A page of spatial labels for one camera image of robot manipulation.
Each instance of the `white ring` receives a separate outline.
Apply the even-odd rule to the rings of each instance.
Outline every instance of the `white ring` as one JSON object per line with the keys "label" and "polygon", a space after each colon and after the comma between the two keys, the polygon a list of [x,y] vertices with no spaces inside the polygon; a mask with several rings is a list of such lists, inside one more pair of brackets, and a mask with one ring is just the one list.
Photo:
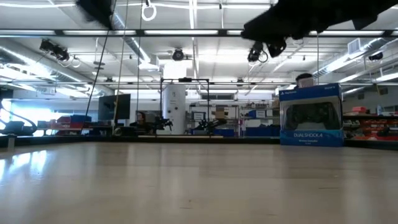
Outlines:
{"label": "white ring", "polygon": [[[147,8],[152,8],[152,9],[154,10],[152,16],[149,17],[149,18],[145,16],[145,9],[147,9]],[[149,21],[155,19],[156,14],[157,14],[156,6],[146,6],[146,7],[143,7],[143,8],[142,8],[142,12],[141,12],[142,19],[145,20],[145,21],[147,21],[147,22],[149,22]]]}

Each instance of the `ceiling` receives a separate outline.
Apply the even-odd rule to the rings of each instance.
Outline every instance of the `ceiling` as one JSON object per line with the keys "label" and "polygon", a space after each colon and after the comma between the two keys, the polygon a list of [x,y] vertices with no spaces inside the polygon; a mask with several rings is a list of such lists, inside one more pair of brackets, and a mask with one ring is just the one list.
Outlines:
{"label": "ceiling", "polygon": [[[123,20],[126,19],[128,29],[242,29],[243,24],[265,11],[264,7],[272,3],[272,0],[222,0],[227,6],[255,5],[263,6],[255,9],[231,9],[220,10],[203,9],[203,7],[218,7],[220,1],[197,0],[197,16],[195,22],[190,22],[189,0],[156,1],[168,5],[157,6],[157,15],[151,21],[141,19],[141,7],[137,3],[141,1],[117,1],[117,11]],[[16,4],[7,7],[4,4]],[[69,0],[0,0],[0,29],[104,29],[92,22],[85,22],[81,12],[74,6],[55,7],[58,4],[73,4]],[[150,16],[150,9],[147,9],[146,16]],[[395,29],[398,27],[398,10],[390,9],[379,15],[377,22],[366,29]],[[330,29],[354,29],[352,22],[345,22],[335,25]],[[249,48],[253,42],[241,39],[240,37],[196,37],[193,42],[191,37],[141,37],[136,40],[148,55],[156,55],[160,65],[170,62],[170,51],[174,48],[183,49],[185,54],[193,54],[193,44],[197,45],[198,74],[197,78],[209,78],[214,81],[230,82],[237,78],[244,78],[246,82],[294,82],[300,72],[314,72],[317,67],[329,63],[331,58],[347,50],[347,44],[355,38],[305,38],[302,45],[299,41],[288,40],[286,50],[277,58],[270,58],[266,63],[256,65],[252,68],[247,62]],[[41,38],[9,38],[29,50],[42,54],[39,50]],[[89,79],[94,79],[93,72],[96,71],[95,60],[100,60],[102,46],[105,38],[92,37],[52,37],[51,41],[68,48],[71,55],[76,56],[81,65],[78,68],[69,66],[73,70]],[[99,81],[105,81],[111,77],[118,80],[121,69],[121,81],[132,82],[159,80],[161,72],[150,72],[138,69],[137,56],[132,50],[124,45],[119,37],[110,37],[105,45],[103,62],[106,64],[99,73]],[[394,58],[396,52],[393,48],[388,49],[390,58]],[[185,62],[188,67],[188,76],[194,77],[192,61]],[[343,76],[352,75],[364,69],[363,60],[358,60],[345,67],[336,70],[336,73],[343,73]],[[328,74],[328,82],[336,82],[341,75]],[[136,86],[122,86],[122,88],[135,88]],[[142,86],[140,88],[156,88],[156,86]],[[259,86],[258,89],[275,89],[276,86]]]}

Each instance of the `white tank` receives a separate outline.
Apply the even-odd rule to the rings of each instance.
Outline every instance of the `white tank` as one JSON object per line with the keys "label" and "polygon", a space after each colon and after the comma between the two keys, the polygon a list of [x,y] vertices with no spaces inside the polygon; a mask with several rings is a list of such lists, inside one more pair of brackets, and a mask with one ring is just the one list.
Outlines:
{"label": "white tank", "polygon": [[163,91],[163,117],[173,122],[172,134],[184,134],[185,85],[168,84]]}

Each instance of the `monitor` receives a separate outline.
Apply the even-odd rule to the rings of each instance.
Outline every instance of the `monitor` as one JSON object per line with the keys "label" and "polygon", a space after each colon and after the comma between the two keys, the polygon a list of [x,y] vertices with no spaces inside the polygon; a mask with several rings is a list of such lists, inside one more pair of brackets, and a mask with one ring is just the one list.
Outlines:
{"label": "monitor", "polygon": [[[102,96],[98,103],[98,120],[106,121],[114,119],[114,111],[116,106],[116,97]],[[116,119],[130,119],[130,94],[119,95],[118,100],[118,115]]]}

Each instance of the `game controller box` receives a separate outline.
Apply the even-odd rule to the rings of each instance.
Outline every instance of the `game controller box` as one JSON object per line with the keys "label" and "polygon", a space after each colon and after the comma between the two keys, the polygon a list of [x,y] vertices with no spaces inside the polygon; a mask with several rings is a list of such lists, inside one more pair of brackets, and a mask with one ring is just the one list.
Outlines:
{"label": "game controller box", "polygon": [[343,146],[343,111],[338,83],[283,90],[279,100],[281,144]]}

